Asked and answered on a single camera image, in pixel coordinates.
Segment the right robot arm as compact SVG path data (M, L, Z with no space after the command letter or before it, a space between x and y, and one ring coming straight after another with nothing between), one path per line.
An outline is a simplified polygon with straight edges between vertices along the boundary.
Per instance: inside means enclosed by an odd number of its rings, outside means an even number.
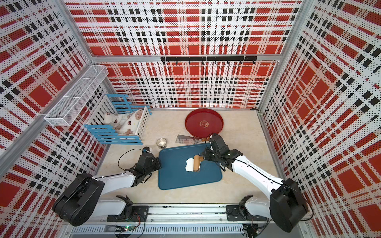
M260 216L272 220L281 230L290 233L307 215L309 203L292 179L277 178L252 163L242 152L230 149L218 134L209 136L209 145L202 153L204 160L216 163L223 171L235 172L265 196L245 196L238 205L237 216L246 220Z

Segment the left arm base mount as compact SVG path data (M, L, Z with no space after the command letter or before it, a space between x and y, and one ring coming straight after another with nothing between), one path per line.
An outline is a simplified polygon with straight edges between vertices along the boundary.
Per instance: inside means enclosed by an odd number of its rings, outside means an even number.
M109 215L107 222L146 222L149 206L132 205L125 208L120 215Z

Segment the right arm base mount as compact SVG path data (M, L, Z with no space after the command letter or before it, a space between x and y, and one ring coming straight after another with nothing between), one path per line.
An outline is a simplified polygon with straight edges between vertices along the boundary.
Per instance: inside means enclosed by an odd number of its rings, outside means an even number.
M226 215L228 221L266 221L267 218L258 215L251 215L244 206L227 205Z

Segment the white dough lump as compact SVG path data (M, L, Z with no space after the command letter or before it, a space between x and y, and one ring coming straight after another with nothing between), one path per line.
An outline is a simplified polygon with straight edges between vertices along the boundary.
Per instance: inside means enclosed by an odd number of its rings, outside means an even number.
M186 161L185 170L186 170L187 172L194 172L194 158L189 158L189 159Z

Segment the wooden rolling pin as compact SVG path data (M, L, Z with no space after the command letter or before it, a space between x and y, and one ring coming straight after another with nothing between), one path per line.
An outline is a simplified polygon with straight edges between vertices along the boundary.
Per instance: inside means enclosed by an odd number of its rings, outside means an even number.
M199 172L200 171L200 165L202 161L204 160L203 156L195 155L193 158L193 171Z

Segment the teal plastic tray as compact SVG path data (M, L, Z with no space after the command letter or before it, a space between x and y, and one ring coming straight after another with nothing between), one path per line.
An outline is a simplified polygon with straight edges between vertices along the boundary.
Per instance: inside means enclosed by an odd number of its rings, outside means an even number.
M221 181L222 170L217 164L195 160L209 147L195 144L161 150L158 187L161 190L171 190Z

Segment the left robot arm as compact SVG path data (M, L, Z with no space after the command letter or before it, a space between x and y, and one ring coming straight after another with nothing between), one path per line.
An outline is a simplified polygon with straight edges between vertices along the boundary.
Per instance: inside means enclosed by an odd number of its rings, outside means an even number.
M97 217L123 221L133 217L133 202L128 196L118 195L115 199L102 199L107 193L135 187L145 183L152 173L161 169L159 158L149 151L142 151L138 162L123 172L94 177L89 173L78 175L55 201L52 211L78 227Z

